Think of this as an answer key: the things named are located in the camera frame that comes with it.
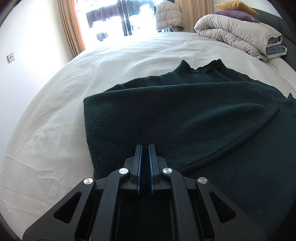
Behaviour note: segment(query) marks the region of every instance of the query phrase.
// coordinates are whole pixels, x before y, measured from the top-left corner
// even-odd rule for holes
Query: grey headboard
[[[286,23],[278,16],[254,8],[259,15],[253,15],[260,22],[268,24],[283,35],[283,45],[288,48],[287,54],[282,57],[296,71],[296,39]]]

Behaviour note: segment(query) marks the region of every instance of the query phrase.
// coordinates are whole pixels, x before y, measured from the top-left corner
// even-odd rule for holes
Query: yellow pillow
[[[241,1],[229,1],[227,3],[214,5],[214,7],[219,8],[220,10],[238,10],[246,12],[250,15],[259,15],[254,9],[250,8]]]

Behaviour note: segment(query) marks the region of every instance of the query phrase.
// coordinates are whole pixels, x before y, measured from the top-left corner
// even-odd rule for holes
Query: curtain
[[[57,0],[59,13],[73,58],[85,50],[74,0]]]
[[[186,22],[185,32],[195,33],[196,22],[204,15],[213,12],[212,0],[175,0]]]

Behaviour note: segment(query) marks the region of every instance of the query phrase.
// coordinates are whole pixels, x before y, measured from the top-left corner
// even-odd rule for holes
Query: silver bolt
[[[83,180],[84,184],[86,184],[86,185],[92,184],[93,181],[94,180],[91,177],[88,177]]]
[[[164,168],[163,169],[163,173],[165,173],[165,174],[170,174],[170,173],[172,173],[172,169],[171,168],[169,168],[169,167],[166,167],[166,168]]]
[[[201,184],[206,184],[207,183],[207,179],[205,177],[200,177],[198,179],[198,182],[201,183]]]
[[[121,169],[119,169],[119,173],[120,174],[127,174],[128,173],[128,169],[127,168],[121,168]]]

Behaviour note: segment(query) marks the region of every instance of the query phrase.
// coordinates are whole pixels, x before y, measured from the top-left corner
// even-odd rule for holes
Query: white wall
[[[22,0],[0,27],[0,166],[21,114],[71,59],[57,0]]]
[[[267,0],[241,0],[249,7],[257,8],[260,10],[263,10],[265,12],[272,13],[273,15],[276,15],[280,17],[279,13],[275,10],[275,8],[272,6],[272,4]],[[212,0],[213,3],[213,12],[220,11],[218,8],[214,7],[216,4],[228,2],[227,0]]]

